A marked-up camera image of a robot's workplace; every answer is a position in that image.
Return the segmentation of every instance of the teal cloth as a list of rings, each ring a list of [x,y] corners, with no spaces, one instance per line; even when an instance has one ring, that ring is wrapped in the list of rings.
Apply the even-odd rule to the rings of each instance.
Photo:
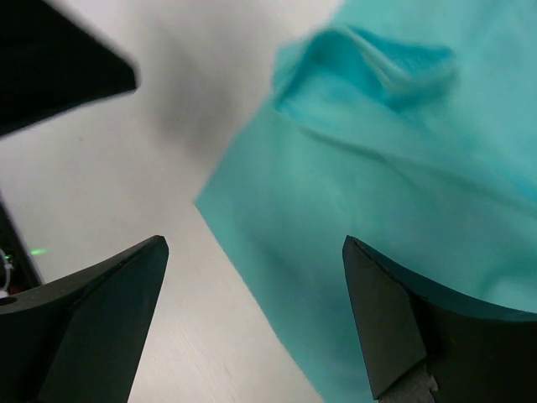
[[[453,289],[537,311],[536,20],[531,1],[348,2],[279,52],[273,93],[199,195],[325,401],[372,400],[348,234]]]

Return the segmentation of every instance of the green light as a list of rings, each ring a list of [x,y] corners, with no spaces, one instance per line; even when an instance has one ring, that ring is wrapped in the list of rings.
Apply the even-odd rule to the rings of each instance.
[[[30,251],[30,254],[32,256],[37,256],[39,254],[46,254],[48,252],[48,250],[46,248],[39,248],[39,249],[34,249],[32,251]]]

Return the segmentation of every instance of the white table surface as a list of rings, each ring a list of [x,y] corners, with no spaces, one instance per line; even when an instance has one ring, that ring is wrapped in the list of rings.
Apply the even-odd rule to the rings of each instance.
[[[192,204],[269,89],[278,44],[337,0],[55,0],[141,69],[134,95],[0,140],[0,190],[46,281],[153,235],[170,257],[131,402],[321,398]]]

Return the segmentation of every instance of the towel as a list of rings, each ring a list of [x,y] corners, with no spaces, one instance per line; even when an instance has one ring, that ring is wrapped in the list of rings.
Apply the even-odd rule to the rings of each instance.
[[[347,2],[280,50],[273,92],[197,198],[325,401],[373,399],[346,235],[460,292],[537,311],[536,11]]]

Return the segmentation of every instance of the black object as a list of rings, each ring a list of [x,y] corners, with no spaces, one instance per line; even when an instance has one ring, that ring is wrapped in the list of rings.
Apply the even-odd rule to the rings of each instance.
[[[355,238],[343,258],[375,399],[537,401],[537,315],[444,287]]]
[[[126,402],[167,259],[152,237],[0,299],[0,402]]]
[[[47,3],[0,2],[0,136],[135,87],[127,62]]]

